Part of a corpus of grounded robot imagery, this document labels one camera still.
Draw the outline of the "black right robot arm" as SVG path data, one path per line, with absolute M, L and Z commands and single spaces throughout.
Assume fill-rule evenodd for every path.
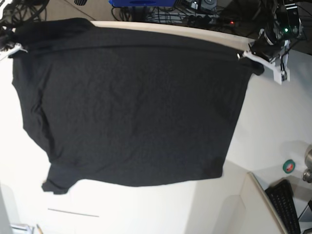
M 47 20 L 49 0 L 2 0 L 0 2 L 0 52 L 14 47 L 13 31 L 28 23 Z

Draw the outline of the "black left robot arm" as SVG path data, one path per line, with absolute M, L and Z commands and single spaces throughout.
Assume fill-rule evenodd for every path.
M 297 0 L 262 0 L 261 10 L 266 23 L 257 40 L 250 45 L 253 55 L 271 62 L 277 57 L 285 58 L 291 40 L 302 40 L 303 26 L 298 12 Z

